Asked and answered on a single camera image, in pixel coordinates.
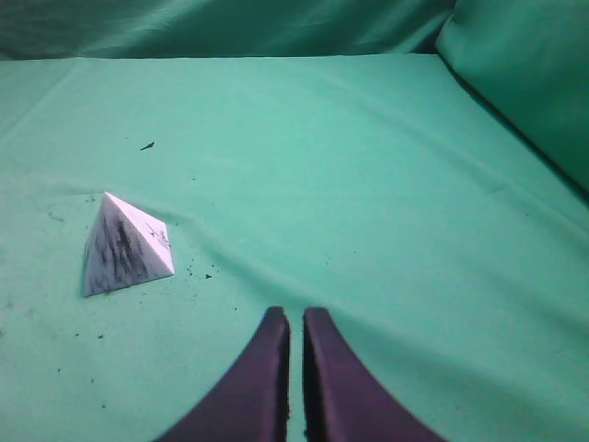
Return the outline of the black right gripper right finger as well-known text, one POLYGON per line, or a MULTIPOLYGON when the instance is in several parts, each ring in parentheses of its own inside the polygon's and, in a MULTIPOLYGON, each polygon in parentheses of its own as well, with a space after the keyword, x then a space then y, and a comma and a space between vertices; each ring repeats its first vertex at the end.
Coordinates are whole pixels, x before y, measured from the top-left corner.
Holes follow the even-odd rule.
POLYGON ((374 378, 329 311, 304 313, 303 391, 309 441, 441 441, 374 378))

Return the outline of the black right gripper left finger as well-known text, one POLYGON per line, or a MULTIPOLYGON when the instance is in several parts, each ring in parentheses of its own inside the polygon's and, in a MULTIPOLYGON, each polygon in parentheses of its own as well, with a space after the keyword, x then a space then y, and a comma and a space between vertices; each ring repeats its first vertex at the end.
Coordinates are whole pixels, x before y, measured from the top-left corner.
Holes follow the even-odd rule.
POLYGON ((289 418, 290 325, 264 313, 234 364, 160 441, 284 441, 289 418))

